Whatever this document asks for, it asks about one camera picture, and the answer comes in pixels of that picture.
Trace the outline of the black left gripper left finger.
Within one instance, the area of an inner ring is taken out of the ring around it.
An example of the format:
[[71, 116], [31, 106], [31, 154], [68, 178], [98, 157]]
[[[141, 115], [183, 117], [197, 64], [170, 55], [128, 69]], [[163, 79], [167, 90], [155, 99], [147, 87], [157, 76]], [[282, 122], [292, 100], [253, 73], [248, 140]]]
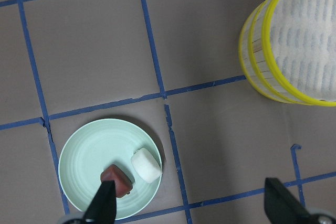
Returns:
[[83, 215], [84, 221], [115, 221], [117, 215], [114, 180], [103, 181]]

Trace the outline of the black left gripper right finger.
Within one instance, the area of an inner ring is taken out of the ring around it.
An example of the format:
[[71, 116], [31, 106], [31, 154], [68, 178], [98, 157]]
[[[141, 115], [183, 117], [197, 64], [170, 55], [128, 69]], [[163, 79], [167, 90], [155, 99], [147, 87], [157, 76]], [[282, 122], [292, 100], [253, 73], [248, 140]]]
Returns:
[[264, 211], [271, 223], [315, 223], [315, 216], [277, 178], [265, 179]]

